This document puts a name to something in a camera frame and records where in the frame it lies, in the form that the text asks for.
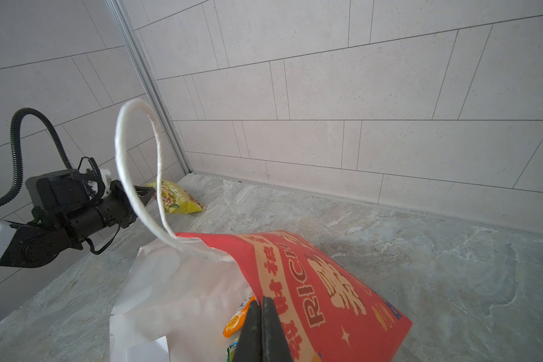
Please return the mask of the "red white paper bag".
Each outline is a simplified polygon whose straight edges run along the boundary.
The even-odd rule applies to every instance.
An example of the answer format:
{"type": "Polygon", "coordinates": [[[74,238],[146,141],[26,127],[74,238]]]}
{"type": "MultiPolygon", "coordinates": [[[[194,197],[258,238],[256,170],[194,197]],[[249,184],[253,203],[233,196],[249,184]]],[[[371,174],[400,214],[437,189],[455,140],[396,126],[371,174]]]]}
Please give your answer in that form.
{"type": "MultiPolygon", "coordinates": [[[[160,123],[145,101],[116,122],[116,167],[132,186],[125,135],[133,116],[160,123]]],[[[412,321],[302,236],[176,233],[143,205],[155,240],[141,247],[110,317],[113,361],[226,361],[223,330],[241,303],[272,298],[293,361],[391,361],[412,321]]]]}

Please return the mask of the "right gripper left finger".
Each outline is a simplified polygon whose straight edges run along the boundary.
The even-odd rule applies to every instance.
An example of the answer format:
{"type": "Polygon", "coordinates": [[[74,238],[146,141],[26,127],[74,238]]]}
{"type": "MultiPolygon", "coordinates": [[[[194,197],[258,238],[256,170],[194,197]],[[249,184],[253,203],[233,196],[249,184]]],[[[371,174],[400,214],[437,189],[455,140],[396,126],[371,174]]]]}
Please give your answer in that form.
{"type": "Polygon", "coordinates": [[[250,303],[232,362],[262,361],[261,311],[258,301],[250,303]]]}

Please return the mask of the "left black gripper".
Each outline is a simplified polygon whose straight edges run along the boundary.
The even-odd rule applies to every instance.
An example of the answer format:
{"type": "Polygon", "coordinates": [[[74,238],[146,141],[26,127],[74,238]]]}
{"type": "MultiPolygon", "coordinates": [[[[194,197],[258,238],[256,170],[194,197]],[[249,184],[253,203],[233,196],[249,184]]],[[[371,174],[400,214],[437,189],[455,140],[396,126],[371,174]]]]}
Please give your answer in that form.
{"type": "Polygon", "coordinates": [[[125,229],[137,219],[135,207],[145,207],[156,190],[147,186],[130,186],[128,196],[118,180],[109,186],[92,173],[61,170],[26,181],[33,202],[33,221],[27,224],[0,223],[0,266],[39,268],[54,261],[67,249],[99,255],[109,246],[97,250],[91,236],[105,228],[125,229]]]}

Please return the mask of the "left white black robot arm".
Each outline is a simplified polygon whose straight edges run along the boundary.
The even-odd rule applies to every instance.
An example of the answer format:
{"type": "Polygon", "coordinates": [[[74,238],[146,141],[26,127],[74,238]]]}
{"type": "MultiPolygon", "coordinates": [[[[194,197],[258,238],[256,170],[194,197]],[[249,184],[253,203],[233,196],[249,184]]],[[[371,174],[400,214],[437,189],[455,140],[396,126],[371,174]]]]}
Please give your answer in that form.
{"type": "Polygon", "coordinates": [[[34,205],[33,221],[0,220],[0,266],[39,268],[67,249],[101,254],[90,239],[109,227],[125,229],[135,214],[122,183],[102,169],[60,170],[27,180],[34,205]]]}

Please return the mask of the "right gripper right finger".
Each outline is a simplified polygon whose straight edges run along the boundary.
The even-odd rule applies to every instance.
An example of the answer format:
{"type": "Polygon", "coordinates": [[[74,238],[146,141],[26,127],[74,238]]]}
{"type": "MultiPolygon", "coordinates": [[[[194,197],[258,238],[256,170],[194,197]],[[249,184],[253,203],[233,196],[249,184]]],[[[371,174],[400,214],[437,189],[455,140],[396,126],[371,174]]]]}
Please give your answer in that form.
{"type": "Polygon", "coordinates": [[[269,297],[262,300],[261,344],[263,362],[293,362],[278,311],[269,297]]]}

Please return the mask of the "orange snack packet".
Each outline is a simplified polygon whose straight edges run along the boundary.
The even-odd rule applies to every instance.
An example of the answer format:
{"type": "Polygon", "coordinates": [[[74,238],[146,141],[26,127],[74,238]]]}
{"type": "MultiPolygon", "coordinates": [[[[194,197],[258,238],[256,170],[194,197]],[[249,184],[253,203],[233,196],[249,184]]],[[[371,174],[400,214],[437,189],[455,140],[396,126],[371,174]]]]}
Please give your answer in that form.
{"type": "Polygon", "coordinates": [[[228,324],[224,327],[223,336],[226,338],[231,337],[234,333],[241,330],[244,326],[245,319],[247,317],[247,312],[250,308],[250,304],[256,301],[256,297],[253,294],[250,294],[238,307],[235,314],[232,315],[228,324]]]}

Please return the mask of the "teal green snack packet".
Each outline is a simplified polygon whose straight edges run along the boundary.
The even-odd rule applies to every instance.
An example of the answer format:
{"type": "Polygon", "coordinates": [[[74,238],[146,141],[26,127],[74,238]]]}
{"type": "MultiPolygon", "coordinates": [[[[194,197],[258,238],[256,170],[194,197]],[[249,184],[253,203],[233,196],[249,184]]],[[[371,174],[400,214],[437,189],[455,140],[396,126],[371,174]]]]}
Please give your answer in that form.
{"type": "Polygon", "coordinates": [[[235,339],[232,340],[232,343],[229,345],[229,347],[227,348],[227,359],[226,361],[227,362],[233,362],[233,359],[235,357],[235,352],[236,352],[236,349],[238,347],[238,342],[239,342],[239,339],[240,339],[240,336],[236,336],[235,339]]]}

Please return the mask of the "yellow green chips packet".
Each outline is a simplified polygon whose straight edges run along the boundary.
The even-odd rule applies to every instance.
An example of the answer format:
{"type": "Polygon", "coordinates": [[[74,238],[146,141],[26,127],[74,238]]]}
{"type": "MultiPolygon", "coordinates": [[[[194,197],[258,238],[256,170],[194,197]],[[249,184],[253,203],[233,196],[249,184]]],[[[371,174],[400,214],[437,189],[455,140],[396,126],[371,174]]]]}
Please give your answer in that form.
{"type": "Polygon", "coordinates": [[[163,206],[167,214],[195,214],[207,209],[177,183],[161,181],[160,193],[157,192],[158,187],[155,181],[146,184],[145,187],[154,188],[153,198],[163,206]]]}

